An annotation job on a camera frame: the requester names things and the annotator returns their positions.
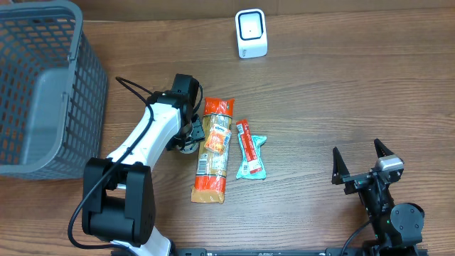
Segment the orange Kleenex tissue pack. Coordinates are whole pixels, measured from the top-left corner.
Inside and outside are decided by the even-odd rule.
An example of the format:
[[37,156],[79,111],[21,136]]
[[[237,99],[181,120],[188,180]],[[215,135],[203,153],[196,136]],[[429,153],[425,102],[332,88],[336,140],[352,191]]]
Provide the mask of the orange Kleenex tissue pack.
[[219,124],[210,128],[210,133],[205,141],[205,148],[216,154],[223,154],[228,147],[232,132]]

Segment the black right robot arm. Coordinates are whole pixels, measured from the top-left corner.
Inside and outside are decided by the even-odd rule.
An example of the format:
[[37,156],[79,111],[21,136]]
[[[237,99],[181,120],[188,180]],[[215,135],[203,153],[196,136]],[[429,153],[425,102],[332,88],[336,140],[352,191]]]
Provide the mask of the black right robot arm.
[[[339,150],[333,149],[331,183],[345,186],[346,195],[357,193],[365,207],[368,221],[362,224],[333,255],[427,255],[419,249],[423,241],[425,213],[415,203],[394,203],[389,187],[399,181],[405,162],[379,139],[374,140],[378,160],[367,173],[350,175]],[[360,248],[349,248],[353,239],[368,225],[373,227],[374,240],[366,240]]]

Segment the spaghetti pack orange ends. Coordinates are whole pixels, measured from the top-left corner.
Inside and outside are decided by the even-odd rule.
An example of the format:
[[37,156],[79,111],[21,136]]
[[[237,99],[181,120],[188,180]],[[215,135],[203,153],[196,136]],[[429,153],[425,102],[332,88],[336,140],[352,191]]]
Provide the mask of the spaghetti pack orange ends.
[[202,126],[205,140],[200,143],[195,183],[191,188],[191,201],[194,203],[223,203],[227,181],[228,152],[230,143],[223,154],[208,151],[205,141],[214,124],[231,131],[235,100],[222,100],[206,97]]

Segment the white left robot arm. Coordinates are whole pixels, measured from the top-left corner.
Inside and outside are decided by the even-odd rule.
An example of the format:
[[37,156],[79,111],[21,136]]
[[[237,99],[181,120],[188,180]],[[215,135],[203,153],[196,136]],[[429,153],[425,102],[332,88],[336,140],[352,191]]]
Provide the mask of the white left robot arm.
[[78,248],[73,227],[78,216],[87,235],[103,241],[95,249],[113,255],[177,255],[172,240],[155,226],[156,205],[151,173],[161,153],[177,149],[191,154],[205,139],[198,109],[202,85],[177,74],[172,88],[151,92],[144,115],[127,139],[107,158],[92,157],[83,171],[83,196],[68,224],[68,238]]

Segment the teal snack packet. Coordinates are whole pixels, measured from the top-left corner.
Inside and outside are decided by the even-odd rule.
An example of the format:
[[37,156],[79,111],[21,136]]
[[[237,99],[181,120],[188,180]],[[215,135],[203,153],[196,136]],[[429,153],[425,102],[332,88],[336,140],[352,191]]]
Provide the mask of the teal snack packet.
[[260,147],[266,142],[267,138],[266,136],[258,136],[258,135],[252,135],[252,143],[253,143],[253,148],[256,152],[257,158],[255,159],[255,163],[257,166],[260,166],[260,169],[258,170],[253,170],[252,167],[253,165],[249,163],[247,160],[247,150],[243,146],[241,136],[238,136],[239,143],[240,143],[240,148],[242,151],[243,159],[242,159],[242,164],[237,172],[236,179],[239,178],[244,178],[244,179],[251,179],[251,180],[263,180],[266,179],[266,170],[261,158],[261,151]]

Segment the green lid jar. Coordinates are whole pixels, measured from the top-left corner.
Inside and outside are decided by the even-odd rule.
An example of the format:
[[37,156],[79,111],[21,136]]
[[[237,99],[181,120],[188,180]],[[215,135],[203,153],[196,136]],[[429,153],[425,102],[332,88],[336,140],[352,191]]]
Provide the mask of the green lid jar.
[[183,147],[179,148],[178,150],[183,154],[192,154],[193,152],[198,150],[199,142],[192,142],[189,144],[185,144]]

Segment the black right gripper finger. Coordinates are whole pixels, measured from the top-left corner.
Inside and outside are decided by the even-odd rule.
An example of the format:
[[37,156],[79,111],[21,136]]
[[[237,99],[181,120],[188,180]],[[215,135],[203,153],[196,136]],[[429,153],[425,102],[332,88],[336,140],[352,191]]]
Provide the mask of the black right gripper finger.
[[379,139],[375,139],[373,142],[378,158],[394,155]]
[[340,185],[345,183],[345,179],[350,177],[350,173],[337,147],[333,148],[333,173],[331,183]]

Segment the red coffee stick sachet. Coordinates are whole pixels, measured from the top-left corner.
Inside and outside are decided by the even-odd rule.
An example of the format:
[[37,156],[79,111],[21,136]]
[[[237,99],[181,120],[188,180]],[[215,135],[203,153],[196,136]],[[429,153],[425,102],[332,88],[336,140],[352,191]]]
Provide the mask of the red coffee stick sachet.
[[252,169],[254,171],[260,169],[260,166],[257,166],[257,164],[255,163],[255,159],[257,158],[257,156],[253,148],[252,135],[248,121],[246,119],[242,119],[236,123],[236,127],[238,130],[238,136],[239,135],[241,136],[243,146],[247,150],[247,160],[249,161],[250,164],[253,165]]

